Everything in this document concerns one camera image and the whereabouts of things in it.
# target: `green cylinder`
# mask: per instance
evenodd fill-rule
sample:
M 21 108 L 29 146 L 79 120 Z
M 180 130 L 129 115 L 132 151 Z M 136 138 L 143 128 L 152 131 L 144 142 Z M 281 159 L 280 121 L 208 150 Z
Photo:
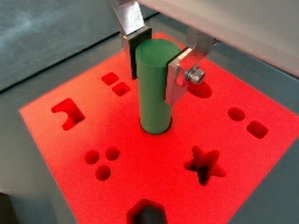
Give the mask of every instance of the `green cylinder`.
M 163 38 L 148 39 L 135 50 L 140 124 L 149 134 L 164 133 L 171 125 L 172 107 L 164 102 L 167 62 L 180 50 Z

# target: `gray floor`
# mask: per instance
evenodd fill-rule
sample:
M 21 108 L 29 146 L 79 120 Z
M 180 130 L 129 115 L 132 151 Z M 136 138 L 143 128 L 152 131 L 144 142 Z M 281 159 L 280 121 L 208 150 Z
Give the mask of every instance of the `gray floor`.
M 156 31 L 184 39 L 184 25 L 169 18 L 159 15 L 151 19 L 149 25 Z M 113 37 L 0 94 L 0 192 L 12 195 L 20 223 L 76 221 L 24 126 L 18 108 L 119 50 L 120 43 Z M 299 115 L 299 80 L 223 44 L 215 46 L 209 59 Z M 297 148 L 299 140 L 231 223 L 297 223 Z

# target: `square hole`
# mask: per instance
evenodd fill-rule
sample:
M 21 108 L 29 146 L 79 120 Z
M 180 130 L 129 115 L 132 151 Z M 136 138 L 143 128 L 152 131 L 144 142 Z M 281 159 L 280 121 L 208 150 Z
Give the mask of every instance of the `square hole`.
M 101 77 L 101 80 L 108 86 L 111 86 L 119 80 L 119 78 L 113 73 L 108 73 Z
M 131 90 L 129 86 L 120 82 L 112 87 L 112 91 L 116 93 L 117 96 L 123 96 Z

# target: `bolt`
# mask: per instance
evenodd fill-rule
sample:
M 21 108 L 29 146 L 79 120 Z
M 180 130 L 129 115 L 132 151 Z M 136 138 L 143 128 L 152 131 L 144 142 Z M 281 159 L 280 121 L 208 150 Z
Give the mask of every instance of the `bolt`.
M 185 72 L 185 80 L 193 85 L 199 85 L 204 79 L 205 73 L 199 69 L 197 66 L 192 67 L 191 70 Z

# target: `star-shaped hole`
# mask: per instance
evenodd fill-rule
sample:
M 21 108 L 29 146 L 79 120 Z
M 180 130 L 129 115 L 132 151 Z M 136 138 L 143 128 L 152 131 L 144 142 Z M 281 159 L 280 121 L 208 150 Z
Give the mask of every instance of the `star-shaped hole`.
M 217 165 L 220 152 L 212 150 L 204 152 L 197 146 L 192 147 L 193 159 L 184 163 L 183 167 L 191 172 L 197 172 L 197 178 L 201 186 L 205 186 L 209 182 L 211 176 L 224 178 L 227 176 L 225 171 Z

